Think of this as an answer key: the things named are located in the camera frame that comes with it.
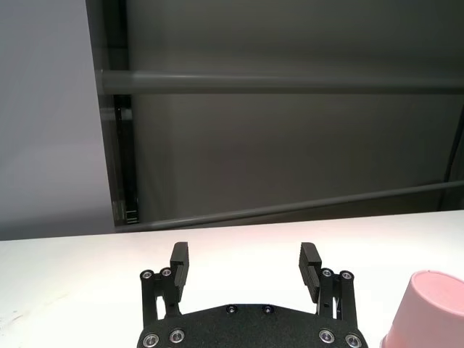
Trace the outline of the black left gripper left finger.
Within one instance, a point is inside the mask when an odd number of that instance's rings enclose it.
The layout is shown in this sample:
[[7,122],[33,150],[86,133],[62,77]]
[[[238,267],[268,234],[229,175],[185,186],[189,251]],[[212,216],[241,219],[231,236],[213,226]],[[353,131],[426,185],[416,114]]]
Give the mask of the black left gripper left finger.
[[183,287],[189,271],[189,246],[185,241],[174,244],[170,265],[158,273],[143,270],[140,274],[143,321],[159,320],[157,298],[165,304],[165,318],[181,316]]

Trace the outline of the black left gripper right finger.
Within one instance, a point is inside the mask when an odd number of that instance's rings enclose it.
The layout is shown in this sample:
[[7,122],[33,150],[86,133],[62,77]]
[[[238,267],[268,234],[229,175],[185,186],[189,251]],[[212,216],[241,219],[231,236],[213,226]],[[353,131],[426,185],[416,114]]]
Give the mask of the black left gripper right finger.
[[351,272],[334,273],[324,268],[316,246],[310,242],[301,243],[299,269],[317,315],[357,323],[355,276]]

